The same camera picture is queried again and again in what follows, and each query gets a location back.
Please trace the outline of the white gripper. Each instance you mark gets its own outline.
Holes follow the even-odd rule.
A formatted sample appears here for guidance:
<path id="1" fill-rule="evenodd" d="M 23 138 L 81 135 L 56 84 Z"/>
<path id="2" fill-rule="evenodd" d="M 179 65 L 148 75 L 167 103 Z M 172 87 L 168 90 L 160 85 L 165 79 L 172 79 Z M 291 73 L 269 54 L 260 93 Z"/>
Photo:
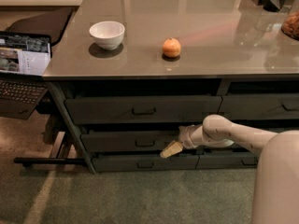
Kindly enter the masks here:
<path id="1" fill-rule="evenodd" d="M 161 153 L 160 156 L 164 159 L 178 154 L 183 150 L 183 148 L 193 149 L 196 148 L 191 135 L 194 131 L 197 130 L 197 127 L 194 125 L 191 126 L 180 126 L 179 127 L 179 141 L 172 141 Z"/>

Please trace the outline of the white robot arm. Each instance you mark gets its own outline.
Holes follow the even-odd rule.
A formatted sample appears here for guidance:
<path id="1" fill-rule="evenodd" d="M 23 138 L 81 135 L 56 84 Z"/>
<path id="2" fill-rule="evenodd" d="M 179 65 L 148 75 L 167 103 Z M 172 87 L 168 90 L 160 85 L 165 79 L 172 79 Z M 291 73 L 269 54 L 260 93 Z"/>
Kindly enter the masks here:
<path id="1" fill-rule="evenodd" d="M 299 224 L 299 131 L 274 133 L 209 115 L 200 125 L 181 126 L 160 156 L 183 149 L 236 143 L 259 158 L 250 224 Z"/>

